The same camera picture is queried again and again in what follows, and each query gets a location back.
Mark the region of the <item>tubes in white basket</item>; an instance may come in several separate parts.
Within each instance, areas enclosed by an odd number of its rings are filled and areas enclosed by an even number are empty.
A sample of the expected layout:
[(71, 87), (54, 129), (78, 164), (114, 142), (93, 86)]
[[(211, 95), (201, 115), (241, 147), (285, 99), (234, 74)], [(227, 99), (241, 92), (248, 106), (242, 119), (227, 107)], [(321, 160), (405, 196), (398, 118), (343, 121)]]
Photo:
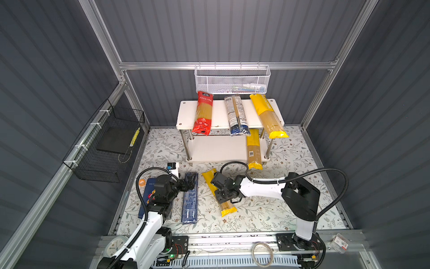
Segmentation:
[(227, 86), (222, 86), (218, 91), (220, 93), (265, 94), (267, 92), (267, 86), (265, 84), (227, 85)]

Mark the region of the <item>red white tag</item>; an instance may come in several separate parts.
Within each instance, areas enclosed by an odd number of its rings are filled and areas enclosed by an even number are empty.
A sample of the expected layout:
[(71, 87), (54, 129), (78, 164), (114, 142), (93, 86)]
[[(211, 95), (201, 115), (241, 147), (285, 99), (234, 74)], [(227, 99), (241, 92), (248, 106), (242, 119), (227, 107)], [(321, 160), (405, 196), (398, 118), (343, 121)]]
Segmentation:
[(344, 237), (342, 234), (338, 233), (334, 236), (330, 243), (331, 249), (337, 251), (338, 253), (344, 254), (346, 253), (348, 247), (349, 247), (349, 240)]

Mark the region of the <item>orange round sticker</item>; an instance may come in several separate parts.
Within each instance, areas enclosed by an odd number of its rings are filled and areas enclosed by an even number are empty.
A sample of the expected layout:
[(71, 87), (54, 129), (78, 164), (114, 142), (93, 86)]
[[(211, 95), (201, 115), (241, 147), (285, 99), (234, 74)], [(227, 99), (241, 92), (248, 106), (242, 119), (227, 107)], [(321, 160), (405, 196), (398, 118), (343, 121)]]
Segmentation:
[(145, 179), (140, 179), (138, 182), (139, 187), (144, 187), (146, 185), (146, 180)]

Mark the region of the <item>yellow green striped tool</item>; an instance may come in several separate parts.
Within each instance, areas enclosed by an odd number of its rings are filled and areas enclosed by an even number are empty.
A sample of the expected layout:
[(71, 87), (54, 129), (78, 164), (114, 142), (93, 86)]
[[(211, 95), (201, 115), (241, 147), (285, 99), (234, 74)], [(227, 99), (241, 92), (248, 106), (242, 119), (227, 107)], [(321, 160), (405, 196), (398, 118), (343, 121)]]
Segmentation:
[(135, 142), (136, 142), (136, 140), (137, 140), (137, 138), (138, 138), (138, 135), (140, 134), (140, 130), (141, 130), (141, 128), (139, 127), (139, 128), (137, 128), (136, 129), (136, 131), (135, 131), (135, 133), (134, 133), (134, 135), (133, 135), (133, 137), (132, 137), (132, 140), (131, 140), (131, 143), (130, 143), (130, 148), (132, 148), (134, 145), (135, 145)]

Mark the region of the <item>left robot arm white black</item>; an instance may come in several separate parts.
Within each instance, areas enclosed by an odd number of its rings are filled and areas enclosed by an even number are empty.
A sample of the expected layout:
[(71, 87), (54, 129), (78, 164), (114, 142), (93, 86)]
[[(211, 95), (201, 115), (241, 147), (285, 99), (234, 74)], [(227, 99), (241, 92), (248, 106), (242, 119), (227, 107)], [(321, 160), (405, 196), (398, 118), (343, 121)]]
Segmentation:
[(104, 257), (98, 263), (99, 269), (149, 269), (157, 257), (172, 248), (172, 231), (164, 227), (170, 215), (173, 200), (180, 192), (195, 189), (198, 176), (186, 174), (177, 179), (171, 174), (158, 176), (154, 183), (154, 193), (144, 196), (144, 216), (137, 230), (115, 254)]

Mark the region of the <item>white round clock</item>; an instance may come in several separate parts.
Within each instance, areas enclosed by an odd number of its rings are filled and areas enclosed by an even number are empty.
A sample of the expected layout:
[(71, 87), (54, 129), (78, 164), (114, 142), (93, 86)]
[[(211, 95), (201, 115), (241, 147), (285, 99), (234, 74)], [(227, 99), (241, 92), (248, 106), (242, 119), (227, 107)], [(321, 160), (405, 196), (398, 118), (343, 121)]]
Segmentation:
[(119, 235), (113, 238), (105, 247), (103, 257), (112, 258), (117, 251), (119, 251), (126, 245), (127, 241), (128, 237), (125, 235)]

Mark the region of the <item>dark blue pasta box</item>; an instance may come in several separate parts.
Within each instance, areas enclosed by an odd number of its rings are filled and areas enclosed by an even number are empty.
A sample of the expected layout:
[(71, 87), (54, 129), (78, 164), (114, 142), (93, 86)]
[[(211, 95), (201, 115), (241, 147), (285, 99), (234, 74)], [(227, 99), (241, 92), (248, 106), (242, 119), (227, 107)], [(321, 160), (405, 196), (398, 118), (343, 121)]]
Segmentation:
[(150, 212), (150, 211), (161, 214), (163, 216), (164, 220), (167, 219), (168, 217), (170, 217), (170, 215), (171, 215), (172, 208), (171, 208), (171, 210), (148, 210), (148, 208), (147, 208), (147, 206), (150, 202), (150, 199), (152, 198), (153, 194), (155, 193), (155, 187), (154, 187), (155, 181), (156, 181), (156, 178), (150, 178), (146, 183), (146, 186), (145, 186), (144, 191), (143, 191), (143, 195), (141, 195), (143, 198), (143, 202), (142, 202), (139, 214), (138, 214), (138, 218), (141, 220), (144, 220), (146, 218), (146, 212)]

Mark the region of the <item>blue spaghetti box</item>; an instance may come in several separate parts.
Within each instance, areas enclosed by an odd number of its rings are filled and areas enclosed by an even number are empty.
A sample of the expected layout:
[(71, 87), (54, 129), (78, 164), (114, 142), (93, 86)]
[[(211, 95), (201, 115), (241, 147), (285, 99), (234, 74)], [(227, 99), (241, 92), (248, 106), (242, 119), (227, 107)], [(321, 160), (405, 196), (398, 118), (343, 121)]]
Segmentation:
[(184, 193), (182, 224), (196, 224), (198, 220), (198, 173), (189, 172), (185, 175), (187, 184), (193, 183), (193, 188)]

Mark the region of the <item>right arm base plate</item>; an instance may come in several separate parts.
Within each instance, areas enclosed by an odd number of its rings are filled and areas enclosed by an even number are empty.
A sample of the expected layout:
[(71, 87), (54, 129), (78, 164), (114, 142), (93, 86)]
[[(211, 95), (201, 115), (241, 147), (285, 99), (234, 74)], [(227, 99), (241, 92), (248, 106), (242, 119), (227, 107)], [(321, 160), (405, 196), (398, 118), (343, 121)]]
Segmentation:
[(280, 251), (317, 251), (320, 253), (325, 246), (318, 233), (313, 233), (309, 241), (299, 238), (295, 233), (277, 233), (275, 238)]

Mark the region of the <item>clear blue spaghetti pack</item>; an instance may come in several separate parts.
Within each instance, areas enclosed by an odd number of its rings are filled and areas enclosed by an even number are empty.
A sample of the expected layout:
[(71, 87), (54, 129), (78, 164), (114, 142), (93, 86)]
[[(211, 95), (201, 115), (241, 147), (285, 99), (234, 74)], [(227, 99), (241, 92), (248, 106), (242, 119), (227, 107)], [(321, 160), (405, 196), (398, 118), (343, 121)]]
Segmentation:
[(239, 95), (224, 98), (231, 136), (250, 136), (245, 109)]

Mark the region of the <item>red spaghetti pack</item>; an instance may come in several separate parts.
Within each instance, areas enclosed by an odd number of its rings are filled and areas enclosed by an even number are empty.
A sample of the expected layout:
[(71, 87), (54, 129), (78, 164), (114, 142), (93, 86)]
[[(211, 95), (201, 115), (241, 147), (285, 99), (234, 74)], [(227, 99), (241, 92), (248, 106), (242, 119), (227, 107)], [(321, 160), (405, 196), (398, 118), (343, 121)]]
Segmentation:
[(198, 104), (192, 132), (209, 136), (212, 126), (213, 95), (198, 92)]

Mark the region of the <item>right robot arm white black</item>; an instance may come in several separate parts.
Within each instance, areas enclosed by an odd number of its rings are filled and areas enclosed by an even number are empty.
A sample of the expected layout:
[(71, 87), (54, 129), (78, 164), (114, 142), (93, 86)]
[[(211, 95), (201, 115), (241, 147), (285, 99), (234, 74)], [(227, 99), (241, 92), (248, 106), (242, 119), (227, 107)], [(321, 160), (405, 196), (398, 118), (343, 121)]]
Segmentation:
[(303, 174), (289, 173), (284, 178), (251, 179), (237, 176), (232, 179), (217, 172), (211, 180), (217, 190), (216, 199), (220, 203), (244, 197), (266, 197), (283, 200), (297, 217), (295, 235), (303, 241), (311, 241), (315, 233), (320, 191), (305, 177), (315, 170)]

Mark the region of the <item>yellow Pastatime spaghetti pack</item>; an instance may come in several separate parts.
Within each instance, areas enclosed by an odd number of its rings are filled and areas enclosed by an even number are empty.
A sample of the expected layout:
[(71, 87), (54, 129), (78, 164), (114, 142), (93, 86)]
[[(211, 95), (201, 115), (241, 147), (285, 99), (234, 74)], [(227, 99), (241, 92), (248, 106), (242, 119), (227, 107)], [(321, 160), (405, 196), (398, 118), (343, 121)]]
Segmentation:
[[(211, 169), (210, 171), (202, 173), (204, 180), (208, 184), (208, 187), (214, 196), (216, 195), (215, 192), (218, 191), (218, 188), (214, 186), (211, 183), (211, 181), (214, 179), (216, 173), (217, 173), (217, 170), (215, 168)], [(237, 212), (237, 208), (230, 201), (223, 202), (223, 203), (219, 202), (219, 206), (221, 209), (222, 217), (225, 217), (228, 214), (233, 214)]]

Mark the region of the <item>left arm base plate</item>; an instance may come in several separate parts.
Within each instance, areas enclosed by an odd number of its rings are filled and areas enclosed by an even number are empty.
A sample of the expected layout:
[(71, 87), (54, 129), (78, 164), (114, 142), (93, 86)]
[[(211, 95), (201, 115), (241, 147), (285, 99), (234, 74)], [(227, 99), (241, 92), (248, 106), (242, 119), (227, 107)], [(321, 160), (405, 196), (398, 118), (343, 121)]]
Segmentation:
[(177, 255), (186, 254), (189, 247), (189, 237), (173, 236), (170, 243), (167, 243), (166, 248), (160, 253), (160, 255)]

